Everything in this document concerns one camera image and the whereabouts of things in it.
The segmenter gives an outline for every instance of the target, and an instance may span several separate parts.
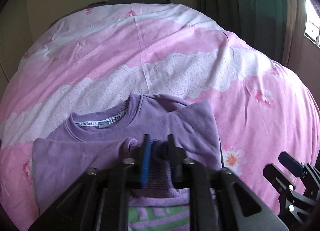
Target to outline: screw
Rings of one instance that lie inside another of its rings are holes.
[[[88,175],[97,175],[98,170],[96,168],[89,168],[87,170]]]
[[[183,159],[183,163],[184,164],[194,164],[195,161],[190,158],[185,158],[185,159]]]
[[[122,160],[122,163],[124,164],[134,164],[136,161],[132,158],[125,158]]]

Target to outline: pink bedsheet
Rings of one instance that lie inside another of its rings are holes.
[[[61,19],[28,50],[1,102],[0,202],[20,230],[38,217],[33,141],[71,112],[106,110],[129,93],[208,99],[225,166],[274,212],[278,196],[263,167],[283,169],[282,151],[316,161],[319,110],[292,71],[183,5],[90,8]]]

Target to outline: clothing label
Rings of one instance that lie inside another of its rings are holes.
[[[101,120],[101,121],[75,122],[75,124],[80,127],[81,126],[99,126],[100,124],[108,125],[108,124],[119,121],[125,115],[126,112],[127,112],[127,110],[124,110],[122,113],[120,113],[114,117],[111,117],[111,118],[108,118],[105,120]]]

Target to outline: blue gripper pad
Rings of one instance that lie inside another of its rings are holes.
[[[146,188],[148,185],[151,145],[153,144],[153,142],[150,141],[149,135],[145,137],[144,142],[145,142],[145,150],[144,150],[142,165],[140,169],[140,184],[142,188]]]

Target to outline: black bracket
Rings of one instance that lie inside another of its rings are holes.
[[[295,177],[301,179],[306,187],[304,195],[295,191],[294,183],[273,163],[265,166],[263,175],[279,193],[279,218],[289,230],[304,230],[304,223],[310,217],[320,196],[320,173],[312,165],[298,162],[287,152],[279,155],[279,162]]]
[[[123,159],[111,170],[88,169],[29,231],[127,231],[128,190],[143,188],[148,183],[150,144],[150,137],[146,135],[142,147],[134,151],[132,158]],[[185,150],[175,145],[173,135],[168,136],[166,148],[173,186],[190,191],[191,231],[288,230],[231,170],[207,169],[188,158]],[[274,185],[285,188],[290,184],[283,179]]]

